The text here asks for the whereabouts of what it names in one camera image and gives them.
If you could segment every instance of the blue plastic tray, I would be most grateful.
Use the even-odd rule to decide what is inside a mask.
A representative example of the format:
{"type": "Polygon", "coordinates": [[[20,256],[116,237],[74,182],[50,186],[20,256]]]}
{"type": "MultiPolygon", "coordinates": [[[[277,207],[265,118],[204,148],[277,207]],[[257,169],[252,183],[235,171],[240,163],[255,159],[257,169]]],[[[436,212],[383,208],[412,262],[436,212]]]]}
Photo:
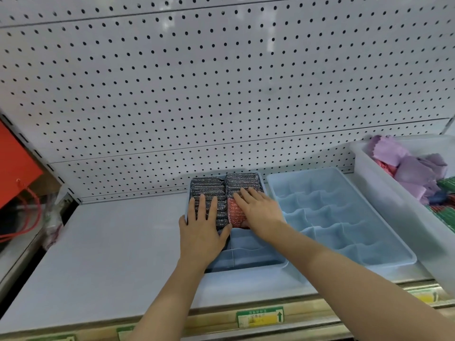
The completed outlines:
{"type": "Polygon", "coordinates": [[[337,168],[267,176],[288,224],[366,267],[415,263],[417,257],[337,168]]]}
{"type": "MultiPolygon", "coordinates": [[[[264,181],[258,174],[264,192],[264,181]]],[[[191,192],[188,190],[188,201],[191,192]]],[[[273,247],[259,239],[252,230],[233,228],[223,251],[208,266],[206,273],[232,269],[260,267],[264,265],[283,265],[287,260],[273,247]]]]}

